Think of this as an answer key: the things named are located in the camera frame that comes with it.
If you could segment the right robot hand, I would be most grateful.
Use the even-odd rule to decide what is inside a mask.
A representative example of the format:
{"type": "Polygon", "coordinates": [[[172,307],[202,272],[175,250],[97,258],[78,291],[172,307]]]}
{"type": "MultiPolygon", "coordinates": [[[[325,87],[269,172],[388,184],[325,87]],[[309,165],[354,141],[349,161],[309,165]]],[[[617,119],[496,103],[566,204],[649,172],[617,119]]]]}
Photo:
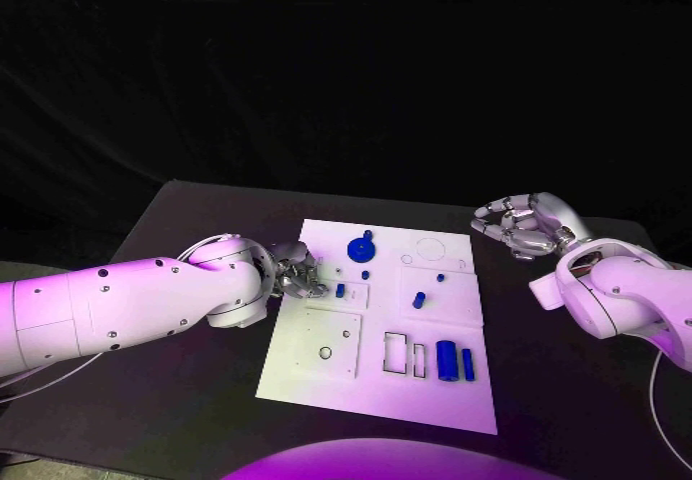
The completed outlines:
{"type": "Polygon", "coordinates": [[[489,202],[475,212],[472,228],[504,243],[522,261],[551,254],[563,257],[594,240],[576,210],[548,192],[512,195],[489,202]]]}

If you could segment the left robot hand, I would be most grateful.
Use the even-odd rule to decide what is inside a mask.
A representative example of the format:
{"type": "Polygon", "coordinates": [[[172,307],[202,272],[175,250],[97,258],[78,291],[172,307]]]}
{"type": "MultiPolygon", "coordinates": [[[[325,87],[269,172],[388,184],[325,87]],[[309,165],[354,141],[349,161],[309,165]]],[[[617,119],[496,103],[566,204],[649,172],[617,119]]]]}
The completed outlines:
{"type": "Polygon", "coordinates": [[[269,248],[276,267],[273,296],[297,299],[322,298],[329,293],[320,282],[318,260],[305,242],[276,244],[269,248]]]}

